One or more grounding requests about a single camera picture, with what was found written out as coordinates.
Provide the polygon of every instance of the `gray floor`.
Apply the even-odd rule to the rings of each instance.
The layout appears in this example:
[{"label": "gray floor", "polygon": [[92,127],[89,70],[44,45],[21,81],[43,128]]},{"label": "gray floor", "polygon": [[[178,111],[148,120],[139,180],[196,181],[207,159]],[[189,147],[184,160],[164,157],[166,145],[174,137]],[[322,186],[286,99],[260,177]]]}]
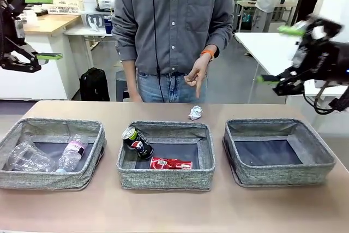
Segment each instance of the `gray floor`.
[{"label": "gray floor", "polygon": [[[257,66],[251,57],[244,56],[245,49],[241,44],[232,40],[221,56],[214,60],[208,70],[208,103],[247,103],[248,96]],[[101,43],[93,51],[95,67],[106,72],[109,95],[112,101],[116,100],[115,73],[122,67],[115,67],[118,56],[114,43]],[[284,104],[285,98],[274,94],[268,85],[258,85],[252,103]],[[18,121],[21,116],[33,105],[32,102],[0,101],[0,138]],[[348,138],[324,138],[343,164],[349,168]]]}]

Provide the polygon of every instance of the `crumpled paper ball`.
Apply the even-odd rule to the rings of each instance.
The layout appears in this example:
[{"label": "crumpled paper ball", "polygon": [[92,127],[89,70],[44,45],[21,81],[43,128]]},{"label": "crumpled paper ball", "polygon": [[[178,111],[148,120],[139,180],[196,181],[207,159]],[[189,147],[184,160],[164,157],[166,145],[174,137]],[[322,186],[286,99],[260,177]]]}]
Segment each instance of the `crumpled paper ball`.
[{"label": "crumpled paper ball", "polygon": [[191,110],[190,110],[190,114],[189,117],[191,120],[198,120],[201,117],[202,114],[202,109],[199,106],[194,106]]}]

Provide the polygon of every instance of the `clear plastic cup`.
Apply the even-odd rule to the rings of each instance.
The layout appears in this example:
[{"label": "clear plastic cup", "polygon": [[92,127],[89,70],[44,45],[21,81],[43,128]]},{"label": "clear plastic cup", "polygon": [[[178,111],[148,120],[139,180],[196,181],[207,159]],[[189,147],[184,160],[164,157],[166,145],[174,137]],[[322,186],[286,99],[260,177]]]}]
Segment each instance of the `clear plastic cup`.
[{"label": "clear plastic cup", "polygon": [[56,162],[30,141],[17,145],[7,160],[8,170],[25,172],[53,172]]}]

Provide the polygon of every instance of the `black backpack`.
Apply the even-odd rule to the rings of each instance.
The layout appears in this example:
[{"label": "black backpack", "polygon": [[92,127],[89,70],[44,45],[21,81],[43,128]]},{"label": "black backpack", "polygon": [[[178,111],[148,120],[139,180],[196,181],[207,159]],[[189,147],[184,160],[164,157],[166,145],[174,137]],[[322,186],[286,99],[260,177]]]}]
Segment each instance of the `black backpack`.
[{"label": "black backpack", "polygon": [[90,68],[82,74],[80,94],[82,101],[110,101],[105,72],[98,68]]}]

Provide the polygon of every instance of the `wire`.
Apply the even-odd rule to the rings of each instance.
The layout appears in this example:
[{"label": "wire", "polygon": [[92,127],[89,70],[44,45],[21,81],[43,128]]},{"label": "wire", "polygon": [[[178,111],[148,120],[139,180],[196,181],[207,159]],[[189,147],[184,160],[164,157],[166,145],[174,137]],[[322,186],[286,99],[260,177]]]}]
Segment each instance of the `wire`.
[{"label": "wire", "polygon": [[159,80],[159,88],[160,88],[161,97],[162,97],[163,103],[164,103],[165,99],[164,99],[164,95],[163,95],[163,89],[161,88],[161,74],[160,74],[160,66],[159,66],[159,60],[158,60],[157,22],[156,22],[156,17],[155,17],[155,0],[153,0],[153,15],[154,15],[155,58],[157,59],[157,73],[158,73],[158,80]]},{"label": "wire", "polygon": [[331,114],[332,112],[335,111],[335,109],[322,109],[320,107],[317,107],[317,103],[318,100],[320,99],[323,91],[325,90],[325,88],[328,87],[329,81],[327,81],[322,88],[320,89],[320,91],[318,92],[318,94],[315,97],[314,103],[312,103],[306,96],[305,96],[305,92],[303,92],[303,98],[304,100],[311,106],[314,108],[315,112],[318,113],[319,115],[328,115]]},{"label": "wire", "polygon": [[0,62],[2,62],[2,59],[4,58],[4,30],[3,30],[3,16],[2,11],[0,10]]}]

